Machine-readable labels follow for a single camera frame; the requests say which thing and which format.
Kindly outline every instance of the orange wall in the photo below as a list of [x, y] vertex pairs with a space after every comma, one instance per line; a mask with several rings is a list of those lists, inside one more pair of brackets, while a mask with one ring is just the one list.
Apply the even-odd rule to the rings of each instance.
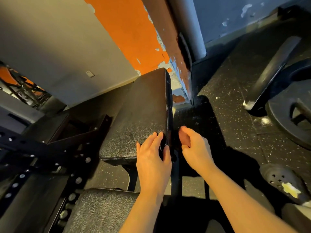
[[158, 42], [156, 29], [141, 0], [85, 0], [135, 70], [143, 75], [169, 56]]

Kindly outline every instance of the gray wall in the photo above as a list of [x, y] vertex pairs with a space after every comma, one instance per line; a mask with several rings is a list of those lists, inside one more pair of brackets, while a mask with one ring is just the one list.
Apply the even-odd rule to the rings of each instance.
[[290, 0], [193, 0], [204, 43], [262, 19]]
[[84, 0], [0, 0], [0, 22], [0, 60], [67, 105], [138, 76]]

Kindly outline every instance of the beige wall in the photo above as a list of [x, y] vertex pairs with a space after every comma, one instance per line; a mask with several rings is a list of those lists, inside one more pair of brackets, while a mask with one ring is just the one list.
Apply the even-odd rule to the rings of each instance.
[[0, 0], [0, 22], [0, 60], [67, 105], [138, 76], [84, 0]]

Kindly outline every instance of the person's left hand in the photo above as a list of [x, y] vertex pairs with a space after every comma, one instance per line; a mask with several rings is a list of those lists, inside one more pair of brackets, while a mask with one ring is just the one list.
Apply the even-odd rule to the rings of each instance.
[[164, 191], [172, 171], [172, 161], [169, 146], [163, 150], [163, 161], [159, 156], [159, 146], [163, 132], [154, 132], [137, 148], [137, 171], [141, 186], [141, 194], [164, 196]]

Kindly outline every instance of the hand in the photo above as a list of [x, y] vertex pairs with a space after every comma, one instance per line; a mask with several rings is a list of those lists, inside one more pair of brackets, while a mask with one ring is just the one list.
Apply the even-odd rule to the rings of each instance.
[[179, 139], [187, 163], [199, 175], [202, 176], [206, 171], [212, 171], [216, 168], [211, 148], [206, 138], [192, 129], [182, 126], [179, 131]]
[[169, 146], [163, 150], [163, 161], [159, 156], [159, 146], [163, 138], [163, 132], [157, 135], [154, 132], [146, 141], [137, 148], [137, 171], [141, 186], [141, 194], [157, 195], [163, 198], [164, 191], [172, 171]]

